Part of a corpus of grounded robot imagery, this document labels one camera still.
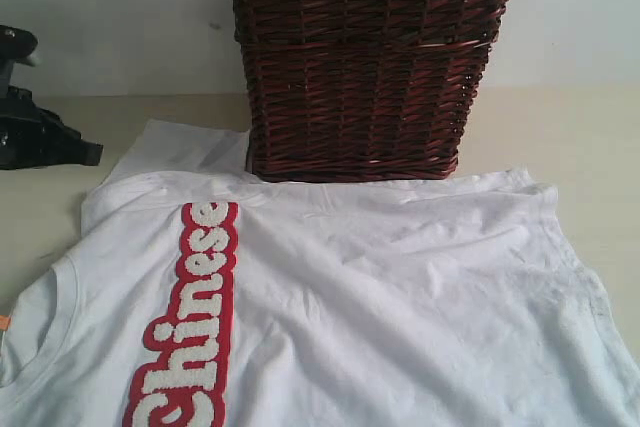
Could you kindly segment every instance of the white t-shirt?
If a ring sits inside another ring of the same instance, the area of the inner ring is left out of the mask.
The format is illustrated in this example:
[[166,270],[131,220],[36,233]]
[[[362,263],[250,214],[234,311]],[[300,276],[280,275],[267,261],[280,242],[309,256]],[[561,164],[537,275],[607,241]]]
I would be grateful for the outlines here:
[[555,204],[524,171],[116,179],[14,309],[0,425],[640,425]]

